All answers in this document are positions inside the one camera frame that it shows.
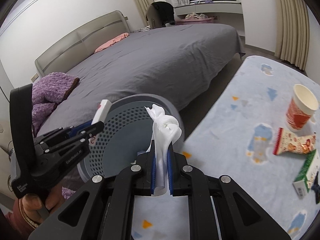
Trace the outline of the left hand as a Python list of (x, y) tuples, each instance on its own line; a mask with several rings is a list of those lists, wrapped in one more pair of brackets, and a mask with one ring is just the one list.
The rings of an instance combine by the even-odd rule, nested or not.
[(27, 194), (22, 198), (22, 207), (24, 213), (34, 222), (41, 224), (43, 218), (39, 214), (44, 206), (50, 211), (50, 214), (54, 213), (63, 203), (65, 199), (62, 195), (62, 185), (59, 183), (53, 187), (48, 195), (45, 203), (41, 202), (40, 198), (34, 194)]

